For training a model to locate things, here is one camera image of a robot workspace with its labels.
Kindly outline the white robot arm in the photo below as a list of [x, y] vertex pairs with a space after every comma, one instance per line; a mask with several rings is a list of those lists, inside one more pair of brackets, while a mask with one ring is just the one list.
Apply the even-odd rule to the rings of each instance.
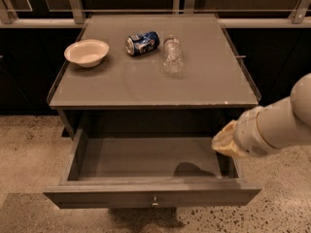
[[311, 74], [291, 94], [269, 106], [256, 106], [229, 122], [213, 139], [216, 152], [232, 157], [264, 157], [283, 148], [311, 144]]

